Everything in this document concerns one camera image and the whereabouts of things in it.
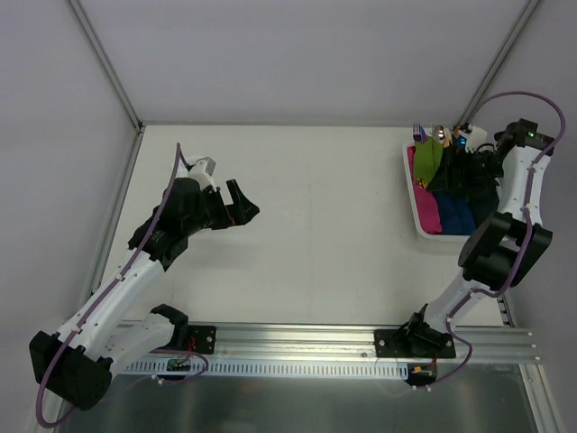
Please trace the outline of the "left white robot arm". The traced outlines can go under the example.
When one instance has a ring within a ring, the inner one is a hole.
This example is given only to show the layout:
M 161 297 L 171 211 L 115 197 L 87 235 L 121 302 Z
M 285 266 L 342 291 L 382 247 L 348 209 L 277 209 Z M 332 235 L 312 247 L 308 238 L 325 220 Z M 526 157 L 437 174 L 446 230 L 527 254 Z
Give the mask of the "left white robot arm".
M 155 307 L 138 325 L 116 335 L 127 310 L 188 248 L 190 236 L 250 223 L 260 212 L 235 180 L 221 191 L 191 178 L 177 178 L 162 201 L 135 230 L 126 256 L 111 279 L 57 331 L 38 332 L 29 344 L 40 389 L 53 392 L 79 410 L 100 402 L 126 366 L 157 348 L 177 352 L 188 341 L 188 316 L 173 307 Z

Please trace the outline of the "magenta paper napkin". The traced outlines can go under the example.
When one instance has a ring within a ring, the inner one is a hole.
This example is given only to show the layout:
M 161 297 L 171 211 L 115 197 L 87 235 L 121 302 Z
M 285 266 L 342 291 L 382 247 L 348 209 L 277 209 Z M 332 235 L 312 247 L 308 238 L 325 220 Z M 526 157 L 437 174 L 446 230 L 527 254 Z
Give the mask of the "magenta paper napkin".
M 432 193 L 413 182 L 417 215 L 423 231 L 429 235 L 440 235 L 443 231 L 437 202 Z

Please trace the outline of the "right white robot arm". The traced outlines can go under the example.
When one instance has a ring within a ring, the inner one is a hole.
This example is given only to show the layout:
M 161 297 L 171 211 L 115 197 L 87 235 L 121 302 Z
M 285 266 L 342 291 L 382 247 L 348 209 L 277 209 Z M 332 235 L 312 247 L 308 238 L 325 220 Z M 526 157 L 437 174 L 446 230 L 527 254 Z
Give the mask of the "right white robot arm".
M 487 155 L 500 176 L 499 206 L 465 242 L 453 282 L 389 339 L 386 347 L 395 355 L 453 358 L 460 339 L 454 332 L 458 321 L 481 300 L 496 299 L 517 286 L 551 244 L 540 196 L 555 139 L 537 128 L 519 119 L 496 135 L 496 149 Z

